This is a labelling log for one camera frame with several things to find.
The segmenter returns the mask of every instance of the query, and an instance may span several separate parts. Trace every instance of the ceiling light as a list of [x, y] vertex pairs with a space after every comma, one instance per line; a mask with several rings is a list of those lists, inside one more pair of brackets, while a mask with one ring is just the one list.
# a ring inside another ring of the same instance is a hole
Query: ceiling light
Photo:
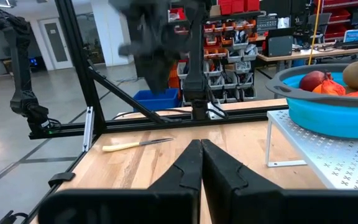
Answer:
[[4, 4], [0, 4], [0, 7], [13, 8], [13, 6], [11, 5], [4, 5]]
[[11, 4], [11, 3], [9, 2], [9, 0], [5, 0], [5, 2], [6, 2], [6, 4], [1, 4], [1, 3], [0, 3], [0, 7], [5, 7], [5, 8], [13, 8], [13, 7], [15, 7], [15, 4], [14, 4], [14, 3]]

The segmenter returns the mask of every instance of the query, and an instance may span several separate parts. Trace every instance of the chair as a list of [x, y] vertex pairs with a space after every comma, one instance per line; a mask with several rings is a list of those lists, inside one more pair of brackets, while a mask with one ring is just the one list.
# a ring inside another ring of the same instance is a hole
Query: chair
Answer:
[[[324, 43], [324, 37], [326, 35], [327, 26], [329, 19], [331, 18], [332, 13], [321, 13], [318, 17], [318, 29], [317, 31], [321, 32], [321, 36], [317, 36], [319, 44]], [[309, 16], [309, 24], [311, 24], [312, 29], [314, 30], [314, 24], [316, 23], [316, 14]]]

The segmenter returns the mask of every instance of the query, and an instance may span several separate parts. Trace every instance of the blue bowl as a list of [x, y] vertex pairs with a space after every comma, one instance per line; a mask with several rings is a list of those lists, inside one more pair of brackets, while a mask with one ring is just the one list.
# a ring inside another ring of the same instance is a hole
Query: blue bowl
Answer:
[[342, 71], [347, 64], [311, 65], [284, 70], [267, 84], [274, 93], [286, 96], [289, 115], [302, 128], [339, 138], [358, 139], [358, 98], [330, 96], [299, 89], [309, 72], [327, 70], [334, 81], [346, 86]]

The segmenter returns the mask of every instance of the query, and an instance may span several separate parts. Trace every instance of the workbench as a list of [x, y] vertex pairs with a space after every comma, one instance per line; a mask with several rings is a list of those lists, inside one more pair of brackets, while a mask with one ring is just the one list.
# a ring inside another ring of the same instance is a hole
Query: workbench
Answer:
[[[316, 44], [315, 47], [322, 47], [324, 45], [330, 44]], [[296, 59], [308, 59], [310, 56], [311, 50], [301, 50], [300, 52], [292, 52], [291, 55], [288, 56], [281, 56], [281, 57], [267, 57], [262, 54], [258, 54], [258, 58], [265, 61], [265, 62], [277, 62], [276, 66], [276, 73], [283, 70], [285, 66], [285, 62], [288, 61], [289, 67], [291, 67], [291, 61]], [[312, 57], [313, 58], [321, 58], [321, 57], [337, 57], [343, 55], [354, 55], [358, 54], [358, 49], [350, 49], [350, 50], [343, 50], [343, 49], [332, 49], [328, 48], [325, 51], [317, 51], [313, 50]]]
[[[285, 99], [250, 101], [222, 105], [225, 110], [285, 105]], [[175, 112], [160, 112], [168, 115]], [[125, 115], [138, 118], [141, 114]], [[276, 129], [272, 131], [270, 158], [294, 160], [299, 155]], [[267, 121], [234, 123], [194, 128], [103, 134], [73, 169], [76, 174], [65, 189], [146, 189], [178, 158], [193, 139], [209, 139], [253, 171], [285, 189], [325, 189], [308, 166], [268, 168], [265, 164]], [[173, 141], [103, 152], [102, 147], [160, 138]], [[211, 223], [204, 190], [201, 195], [201, 223]], [[31, 224], [37, 224], [35, 218]]]

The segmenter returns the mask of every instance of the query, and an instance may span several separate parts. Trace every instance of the concrete floor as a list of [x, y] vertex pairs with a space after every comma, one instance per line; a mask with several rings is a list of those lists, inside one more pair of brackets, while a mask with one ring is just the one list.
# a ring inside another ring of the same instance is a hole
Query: concrete floor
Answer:
[[[136, 77], [133, 65], [99, 67], [109, 80]], [[266, 70], [269, 75], [274, 69]], [[268, 79], [255, 75], [257, 100], [272, 99], [265, 88]], [[42, 106], [49, 109], [49, 117], [62, 123], [84, 122], [79, 116], [86, 108], [76, 73], [73, 69], [33, 74], [32, 84]], [[148, 89], [144, 80], [119, 85], [130, 95]], [[106, 119], [132, 108], [97, 84]], [[25, 118], [14, 114], [9, 100], [14, 92], [13, 80], [0, 77], [0, 219], [10, 210], [29, 213], [49, 189], [48, 180], [64, 172], [81, 152], [82, 136], [29, 140]]]

